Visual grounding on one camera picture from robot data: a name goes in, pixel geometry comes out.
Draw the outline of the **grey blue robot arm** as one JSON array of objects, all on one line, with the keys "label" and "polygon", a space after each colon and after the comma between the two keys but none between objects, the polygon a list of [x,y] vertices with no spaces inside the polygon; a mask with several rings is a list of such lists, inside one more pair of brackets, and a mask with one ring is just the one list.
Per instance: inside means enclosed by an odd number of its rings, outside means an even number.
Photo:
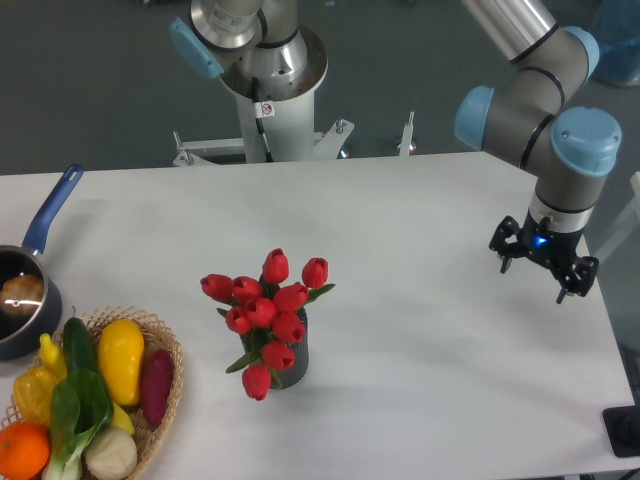
[{"label": "grey blue robot arm", "polygon": [[581,28],[560,27],[539,1],[465,6],[516,76],[501,90],[472,89],[456,114],[455,134],[536,179],[524,222],[505,217],[489,248],[503,271],[526,258],[551,273],[560,299],[584,297],[599,261],[576,249],[622,140],[619,123],[607,112],[567,105],[594,72],[598,44]]}]

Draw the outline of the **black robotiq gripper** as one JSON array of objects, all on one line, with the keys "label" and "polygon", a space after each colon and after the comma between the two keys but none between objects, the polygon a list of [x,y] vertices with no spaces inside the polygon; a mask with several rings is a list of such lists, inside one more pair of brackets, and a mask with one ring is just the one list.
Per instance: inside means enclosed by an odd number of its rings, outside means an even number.
[{"label": "black robotiq gripper", "polygon": [[540,229],[530,213],[522,228],[511,216],[506,216],[496,227],[489,242],[489,249],[501,261],[500,272],[506,273],[514,259],[526,258],[551,270],[560,284],[556,303],[567,296],[585,297],[593,286],[599,260],[593,256],[577,257],[576,247],[584,228],[563,233]]}]

